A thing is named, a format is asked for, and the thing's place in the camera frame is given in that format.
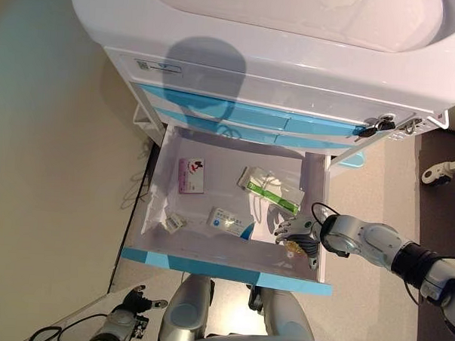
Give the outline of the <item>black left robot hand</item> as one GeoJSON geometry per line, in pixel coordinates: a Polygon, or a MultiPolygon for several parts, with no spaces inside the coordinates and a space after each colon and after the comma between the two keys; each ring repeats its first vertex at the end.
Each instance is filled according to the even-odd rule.
{"type": "Polygon", "coordinates": [[[122,305],[124,309],[129,310],[133,314],[140,314],[151,309],[164,309],[168,306],[167,300],[149,300],[145,297],[145,284],[134,287],[128,294],[125,295],[122,305]]]}

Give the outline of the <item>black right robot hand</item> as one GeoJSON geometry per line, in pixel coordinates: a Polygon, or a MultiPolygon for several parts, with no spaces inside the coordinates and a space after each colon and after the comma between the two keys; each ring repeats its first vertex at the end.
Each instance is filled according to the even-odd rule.
{"type": "Polygon", "coordinates": [[[282,244],[288,252],[306,256],[309,268],[316,270],[319,260],[319,222],[298,214],[278,224],[274,231],[275,244],[282,244]]]}

